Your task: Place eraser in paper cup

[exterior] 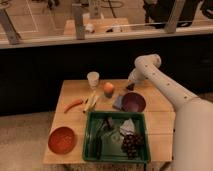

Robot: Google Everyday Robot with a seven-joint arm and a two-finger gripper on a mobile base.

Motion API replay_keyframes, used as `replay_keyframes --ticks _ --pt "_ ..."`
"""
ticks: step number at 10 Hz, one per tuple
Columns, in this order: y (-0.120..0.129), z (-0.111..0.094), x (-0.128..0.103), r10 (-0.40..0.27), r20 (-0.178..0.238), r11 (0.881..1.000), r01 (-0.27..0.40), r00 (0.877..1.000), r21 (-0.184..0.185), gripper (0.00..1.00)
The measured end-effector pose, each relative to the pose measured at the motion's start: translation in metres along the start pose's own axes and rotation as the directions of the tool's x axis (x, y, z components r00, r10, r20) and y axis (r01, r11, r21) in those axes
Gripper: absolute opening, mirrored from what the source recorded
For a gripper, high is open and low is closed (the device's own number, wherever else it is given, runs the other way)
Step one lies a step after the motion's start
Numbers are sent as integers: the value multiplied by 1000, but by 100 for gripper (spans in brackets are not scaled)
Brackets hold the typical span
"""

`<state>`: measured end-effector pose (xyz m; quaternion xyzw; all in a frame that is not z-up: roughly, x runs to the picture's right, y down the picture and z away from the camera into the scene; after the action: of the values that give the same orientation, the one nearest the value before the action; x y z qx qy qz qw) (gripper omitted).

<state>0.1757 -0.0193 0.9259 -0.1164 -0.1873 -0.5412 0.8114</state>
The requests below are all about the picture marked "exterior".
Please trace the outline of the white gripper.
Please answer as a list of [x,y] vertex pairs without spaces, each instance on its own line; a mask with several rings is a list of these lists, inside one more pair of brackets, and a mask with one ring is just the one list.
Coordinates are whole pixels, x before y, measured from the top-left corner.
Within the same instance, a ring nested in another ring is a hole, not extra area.
[[128,82],[130,83],[126,89],[129,91],[134,90],[135,84],[138,84],[144,80],[144,76],[137,70],[133,69],[128,77]]

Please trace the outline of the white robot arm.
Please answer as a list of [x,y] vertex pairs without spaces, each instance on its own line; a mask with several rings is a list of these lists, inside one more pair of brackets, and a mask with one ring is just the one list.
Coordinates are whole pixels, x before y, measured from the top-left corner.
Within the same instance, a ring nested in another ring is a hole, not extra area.
[[174,108],[171,171],[213,171],[213,103],[162,73],[160,65],[158,54],[137,57],[128,84],[147,78]]

